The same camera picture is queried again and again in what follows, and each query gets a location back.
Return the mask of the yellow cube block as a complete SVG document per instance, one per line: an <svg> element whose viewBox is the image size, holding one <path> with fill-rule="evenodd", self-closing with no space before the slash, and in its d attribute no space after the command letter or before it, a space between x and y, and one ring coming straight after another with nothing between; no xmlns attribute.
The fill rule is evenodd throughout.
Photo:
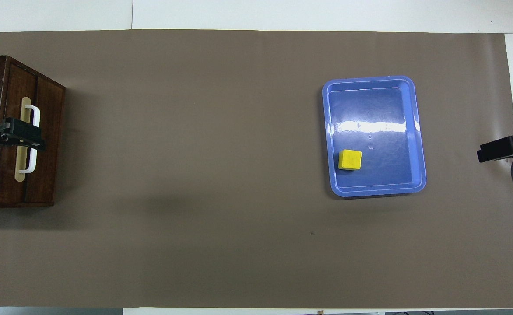
<svg viewBox="0 0 513 315"><path fill-rule="evenodd" d="M360 170L362 167L361 151L344 149L339 152L338 169L340 170Z"/></svg>

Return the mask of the blue plastic tray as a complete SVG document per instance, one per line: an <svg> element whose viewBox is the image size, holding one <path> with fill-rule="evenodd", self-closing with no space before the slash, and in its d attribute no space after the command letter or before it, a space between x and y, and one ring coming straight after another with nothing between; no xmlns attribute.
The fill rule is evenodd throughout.
<svg viewBox="0 0 513 315"><path fill-rule="evenodd" d="M409 77L329 80L322 100L328 177L336 195L407 195L425 188L418 99ZM344 149L363 153L360 170L338 169Z"/></svg>

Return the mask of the brown paper table mat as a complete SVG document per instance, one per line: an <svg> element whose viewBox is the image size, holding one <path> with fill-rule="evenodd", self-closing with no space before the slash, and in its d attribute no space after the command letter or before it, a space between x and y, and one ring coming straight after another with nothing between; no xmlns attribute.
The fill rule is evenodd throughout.
<svg viewBox="0 0 513 315"><path fill-rule="evenodd" d="M66 87L55 204L0 209L0 306L513 308L500 34L0 33ZM414 82L426 187L342 199L322 87Z"/></svg>

